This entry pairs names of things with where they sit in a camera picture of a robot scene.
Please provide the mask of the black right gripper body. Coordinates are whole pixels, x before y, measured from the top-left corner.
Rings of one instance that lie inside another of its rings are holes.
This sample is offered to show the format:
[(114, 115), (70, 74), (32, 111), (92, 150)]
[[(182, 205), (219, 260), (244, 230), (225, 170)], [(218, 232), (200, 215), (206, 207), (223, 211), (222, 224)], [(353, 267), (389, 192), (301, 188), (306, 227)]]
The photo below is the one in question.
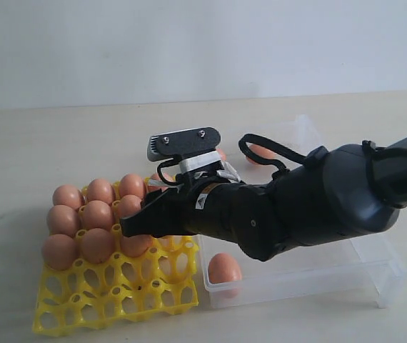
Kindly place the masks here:
[(271, 203), (265, 189), (246, 183), (211, 182), (185, 193), (167, 189), (146, 203), (163, 234), (201, 234), (233, 243), (269, 236)]

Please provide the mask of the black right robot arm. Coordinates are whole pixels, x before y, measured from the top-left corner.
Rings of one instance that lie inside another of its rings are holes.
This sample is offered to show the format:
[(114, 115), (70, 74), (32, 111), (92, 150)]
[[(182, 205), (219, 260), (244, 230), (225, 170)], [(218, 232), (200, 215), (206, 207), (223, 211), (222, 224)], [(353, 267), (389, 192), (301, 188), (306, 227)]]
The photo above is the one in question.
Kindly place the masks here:
[(390, 229), (407, 207), (407, 137), (387, 147), (372, 141), (307, 155), (256, 134), (241, 152), (275, 172), (267, 184), (247, 184), (217, 152), (219, 132), (198, 127), (149, 139), (147, 156), (160, 168), (178, 166), (172, 182), (119, 220), (124, 236), (200, 234), (237, 244), (267, 261), (310, 247)]

